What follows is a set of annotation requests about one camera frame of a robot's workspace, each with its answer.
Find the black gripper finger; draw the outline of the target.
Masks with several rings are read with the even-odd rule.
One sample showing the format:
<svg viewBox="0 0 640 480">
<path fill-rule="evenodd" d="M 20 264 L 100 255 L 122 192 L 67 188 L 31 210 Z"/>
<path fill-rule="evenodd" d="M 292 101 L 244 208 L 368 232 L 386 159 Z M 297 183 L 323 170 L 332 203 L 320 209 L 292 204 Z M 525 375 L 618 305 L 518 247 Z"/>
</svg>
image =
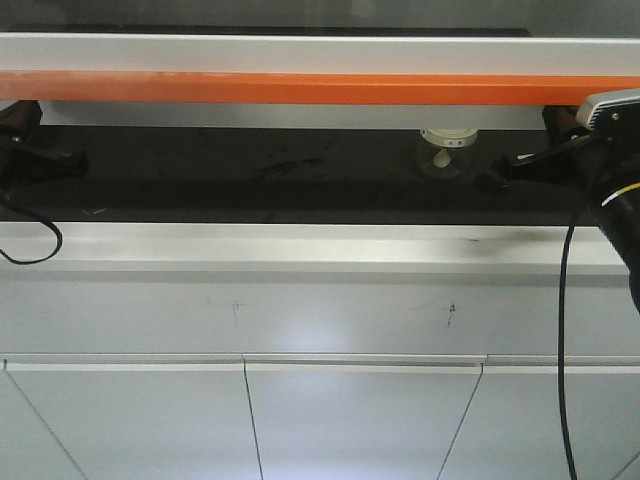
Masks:
<svg viewBox="0 0 640 480">
<path fill-rule="evenodd" d="M 83 178 L 89 159 L 82 153 L 39 154 L 9 149 L 1 152 L 1 184 L 33 184 L 67 178 Z"/>
<path fill-rule="evenodd" d="M 14 102 L 1 110 L 1 136 L 26 140 L 39 127 L 42 116 L 38 101 Z"/>
</svg>

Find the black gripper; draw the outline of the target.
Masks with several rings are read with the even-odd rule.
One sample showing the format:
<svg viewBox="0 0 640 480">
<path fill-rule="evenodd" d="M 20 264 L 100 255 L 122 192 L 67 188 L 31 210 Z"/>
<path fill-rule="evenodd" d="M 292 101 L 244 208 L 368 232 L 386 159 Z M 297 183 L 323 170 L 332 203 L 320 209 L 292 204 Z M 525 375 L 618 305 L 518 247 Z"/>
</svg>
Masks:
<svg viewBox="0 0 640 480">
<path fill-rule="evenodd" d="M 639 139 L 588 133 L 576 121 L 577 106 L 542 110 L 552 146 L 531 154 L 504 155 L 473 180 L 487 193 L 507 193 L 516 183 L 573 187 L 591 200 L 615 200 L 639 190 Z"/>
</svg>

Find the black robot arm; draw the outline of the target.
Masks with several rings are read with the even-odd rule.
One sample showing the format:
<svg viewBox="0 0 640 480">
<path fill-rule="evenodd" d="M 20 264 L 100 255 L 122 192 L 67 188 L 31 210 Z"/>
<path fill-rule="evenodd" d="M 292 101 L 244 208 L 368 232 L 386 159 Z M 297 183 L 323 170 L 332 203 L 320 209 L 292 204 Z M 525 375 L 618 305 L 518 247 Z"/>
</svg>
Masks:
<svg viewBox="0 0 640 480">
<path fill-rule="evenodd" d="M 639 100 L 583 103 L 576 111 L 547 106 L 543 118 L 550 146 L 541 152 L 505 155 L 472 185 L 494 195 L 514 182 L 576 190 L 579 208 L 595 224 L 629 270 L 629 289 L 639 305 Z"/>
</svg>

